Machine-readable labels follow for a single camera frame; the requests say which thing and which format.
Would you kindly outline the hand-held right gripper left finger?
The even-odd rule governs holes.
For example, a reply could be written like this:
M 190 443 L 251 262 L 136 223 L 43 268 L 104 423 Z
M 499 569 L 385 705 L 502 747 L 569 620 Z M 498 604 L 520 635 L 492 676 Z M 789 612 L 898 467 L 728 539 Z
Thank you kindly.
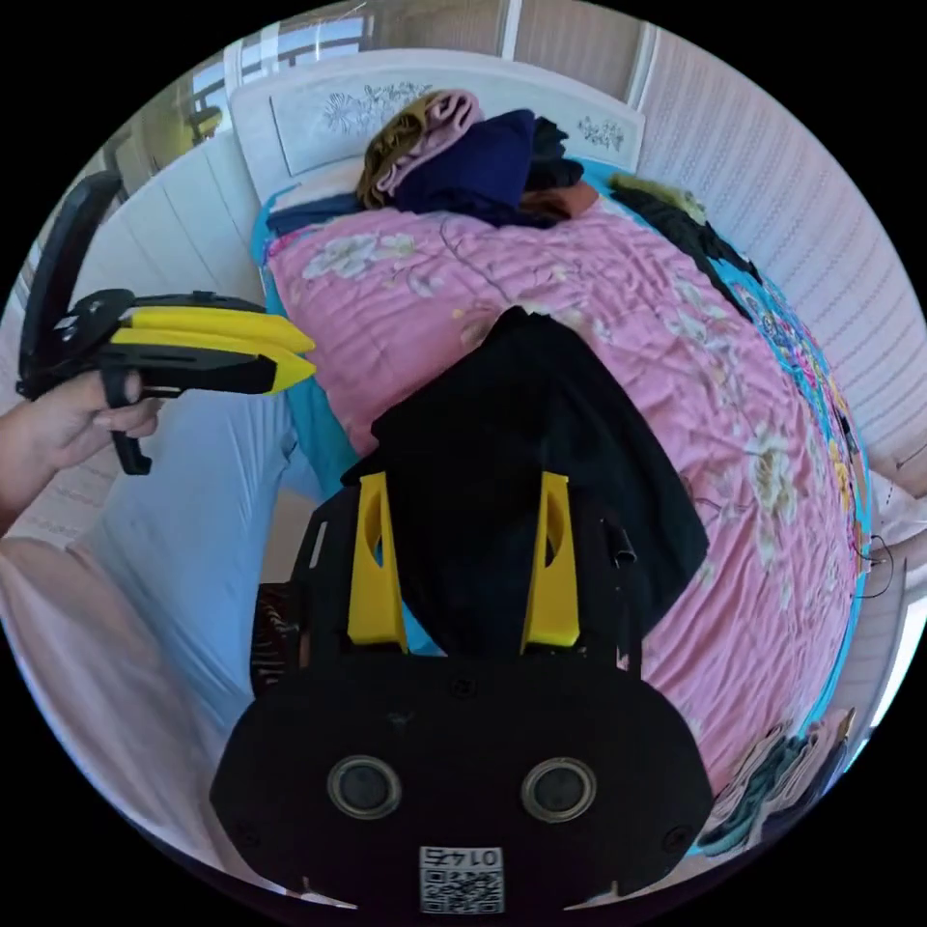
M 360 480 L 347 633 L 354 645 L 406 645 L 386 475 Z

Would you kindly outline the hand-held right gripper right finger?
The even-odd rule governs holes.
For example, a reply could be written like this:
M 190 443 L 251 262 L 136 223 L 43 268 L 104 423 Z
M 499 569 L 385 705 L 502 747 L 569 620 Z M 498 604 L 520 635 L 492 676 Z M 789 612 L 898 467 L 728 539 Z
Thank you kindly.
M 545 471 L 523 623 L 523 647 L 572 647 L 578 594 L 568 478 Z

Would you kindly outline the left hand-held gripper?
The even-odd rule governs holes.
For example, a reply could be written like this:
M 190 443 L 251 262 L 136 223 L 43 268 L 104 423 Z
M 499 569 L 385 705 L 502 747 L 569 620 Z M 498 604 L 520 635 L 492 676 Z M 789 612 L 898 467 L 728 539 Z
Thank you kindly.
M 302 356 L 315 342 L 288 319 L 254 303 L 196 292 L 138 297 L 99 291 L 70 310 L 48 297 L 31 300 L 23 322 L 17 390 L 34 402 L 82 374 L 100 372 L 110 407 L 126 407 L 124 377 L 141 380 L 140 398 L 172 398 L 188 390 L 244 395 L 283 392 L 314 376 Z M 110 435 L 128 475 L 144 475 L 150 460 L 142 437 Z

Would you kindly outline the person's left hand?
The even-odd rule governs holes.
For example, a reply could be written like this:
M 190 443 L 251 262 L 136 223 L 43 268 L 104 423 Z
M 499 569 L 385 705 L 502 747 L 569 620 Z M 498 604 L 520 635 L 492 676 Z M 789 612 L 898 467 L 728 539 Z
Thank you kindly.
M 140 398 L 141 380 L 124 377 L 131 403 L 112 408 L 100 372 L 90 372 L 22 402 L 1 417 L 1 509 L 21 514 L 61 471 L 99 452 L 114 432 L 154 433 L 161 402 Z

